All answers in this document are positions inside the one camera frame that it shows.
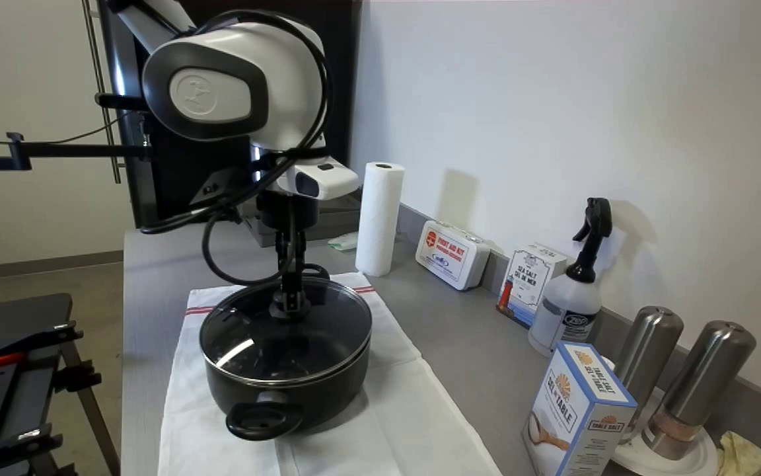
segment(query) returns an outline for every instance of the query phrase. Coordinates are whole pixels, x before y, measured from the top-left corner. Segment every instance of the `black lid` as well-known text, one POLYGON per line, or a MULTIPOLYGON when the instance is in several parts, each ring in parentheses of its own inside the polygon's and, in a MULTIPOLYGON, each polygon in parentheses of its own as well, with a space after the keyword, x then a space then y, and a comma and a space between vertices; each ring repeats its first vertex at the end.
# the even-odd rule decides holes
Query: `black lid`
POLYGON ((201 351, 208 364, 255 387, 301 383, 336 374, 370 341, 373 312, 350 288, 307 280, 307 318, 271 318, 276 284, 243 288, 208 312, 201 351))

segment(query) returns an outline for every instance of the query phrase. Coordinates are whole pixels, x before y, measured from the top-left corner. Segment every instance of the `white paper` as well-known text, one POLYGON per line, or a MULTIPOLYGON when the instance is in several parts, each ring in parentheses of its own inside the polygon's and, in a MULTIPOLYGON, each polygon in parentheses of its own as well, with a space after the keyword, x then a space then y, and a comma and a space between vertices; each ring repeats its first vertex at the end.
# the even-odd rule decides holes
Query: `white paper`
POLYGON ((225 432, 197 349, 204 314, 238 288, 192 290, 175 349, 161 476, 489 476, 500 474, 431 364, 358 272, 337 275, 373 310, 370 367, 361 394, 324 428, 274 441, 225 432))
POLYGON ((398 202, 405 166, 390 161, 370 161, 365 166, 358 230, 357 230, 357 271, 386 275, 398 228, 398 202))

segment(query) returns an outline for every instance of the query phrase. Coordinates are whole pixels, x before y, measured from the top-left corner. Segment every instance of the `white tissue box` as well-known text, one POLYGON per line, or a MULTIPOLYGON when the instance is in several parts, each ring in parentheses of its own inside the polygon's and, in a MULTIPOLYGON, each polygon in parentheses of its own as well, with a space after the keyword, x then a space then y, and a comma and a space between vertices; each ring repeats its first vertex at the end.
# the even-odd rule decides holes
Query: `white tissue box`
POLYGON ((521 245, 504 271, 501 290, 497 296, 497 310, 514 318, 521 326, 530 329, 539 301, 542 301, 542 288, 547 280, 562 275, 567 268, 567 256, 533 244, 533 245, 521 245))
POLYGON ((414 249, 414 261, 457 290, 480 286, 485 259, 485 240, 432 219, 424 223, 414 249))
POLYGON ((613 457, 634 408, 595 347, 556 345, 521 440, 542 476, 595 476, 613 457))

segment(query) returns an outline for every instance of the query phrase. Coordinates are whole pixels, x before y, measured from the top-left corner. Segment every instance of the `spray bottle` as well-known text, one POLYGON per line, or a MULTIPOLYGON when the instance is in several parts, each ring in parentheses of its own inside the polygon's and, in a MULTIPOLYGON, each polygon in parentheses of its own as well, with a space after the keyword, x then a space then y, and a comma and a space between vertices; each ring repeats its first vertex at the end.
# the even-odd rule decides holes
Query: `spray bottle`
POLYGON ((542 290, 527 341, 535 351, 549 354, 556 341, 590 341, 595 319, 600 314, 600 290, 595 286, 595 259, 601 239, 613 234, 611 202, 590 198, 584 228, 572 240, 584 240, 582 253, 564 271, 549 280, 542 290))

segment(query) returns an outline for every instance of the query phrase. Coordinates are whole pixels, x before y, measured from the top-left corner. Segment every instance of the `silver cylinder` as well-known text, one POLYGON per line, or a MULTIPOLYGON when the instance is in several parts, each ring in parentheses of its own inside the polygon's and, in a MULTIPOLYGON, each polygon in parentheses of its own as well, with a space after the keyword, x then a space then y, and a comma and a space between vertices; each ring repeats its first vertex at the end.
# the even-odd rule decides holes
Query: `silver cylinder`
POLYGON ((636 400, 636 412, 646 405, 657 378, 682 333, 682 318, 665 306, 641 306, 625 345, 616 359, 616 375, 636 400))
POLYGON ((685 371, 653 419, 644 441, 663 457, 679 460, 698 428, 710 419, 726 387, 755 347, 752 333, 737 322, 714 319, 694 341, 685 371))

